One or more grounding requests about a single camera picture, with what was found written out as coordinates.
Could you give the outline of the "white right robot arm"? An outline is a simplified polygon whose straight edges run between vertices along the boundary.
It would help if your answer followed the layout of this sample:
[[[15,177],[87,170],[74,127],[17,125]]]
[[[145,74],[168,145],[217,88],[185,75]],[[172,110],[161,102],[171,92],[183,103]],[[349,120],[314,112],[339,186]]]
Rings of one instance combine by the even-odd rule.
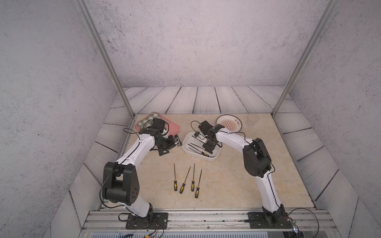
[[[245,134],[240,136],[238,132],[231,132],[220,124],[212,126],[208,121],[199,123],[198,129],[203,134],[205,141],[201,150],[195,150],[196,153],[208,157],[216,146],[221,147],[222,144],[242,152],[244,167],[251,176],[255,177],[260,190],[264,221],[268,226],[275,226],[281,218],[287,216],[271,177],[271,174],[275,172],[275,167],[261,139],[248,139]]]

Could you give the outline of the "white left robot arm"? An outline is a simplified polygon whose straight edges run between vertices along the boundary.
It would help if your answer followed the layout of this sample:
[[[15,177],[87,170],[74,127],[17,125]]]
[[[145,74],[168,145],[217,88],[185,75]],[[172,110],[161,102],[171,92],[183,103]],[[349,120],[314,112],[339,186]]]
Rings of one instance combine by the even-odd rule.
[[[136,132],[138,138],[131,148],[116,162],[104,166],[100,201],[106,199],[117,203],[118,207],[125,207],[136,217],[152,219],[152,205],[139,195],[138,167],[148,152],[157,151],[163,156],[181,145],[179,137],[168,131],[167,121],[154,118],[148,127]]]

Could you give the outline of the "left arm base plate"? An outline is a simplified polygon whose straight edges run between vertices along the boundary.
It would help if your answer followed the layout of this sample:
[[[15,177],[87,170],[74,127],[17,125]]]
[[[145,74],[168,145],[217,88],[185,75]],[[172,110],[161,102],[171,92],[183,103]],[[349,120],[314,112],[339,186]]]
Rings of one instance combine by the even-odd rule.
[[[127,230],[165,230],[168,224],[168,213],[149,213],[147,217],[129,215],[126,221]]]

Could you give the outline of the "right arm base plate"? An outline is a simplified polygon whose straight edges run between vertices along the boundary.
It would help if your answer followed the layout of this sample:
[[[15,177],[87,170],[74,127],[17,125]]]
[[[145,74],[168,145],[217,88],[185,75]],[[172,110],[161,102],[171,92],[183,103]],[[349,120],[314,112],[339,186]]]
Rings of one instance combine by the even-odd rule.
[[[292,229],[293,225],[287,221],[287,213],[278,211],[268,212],[249,212],[248,219],[251,229]]]

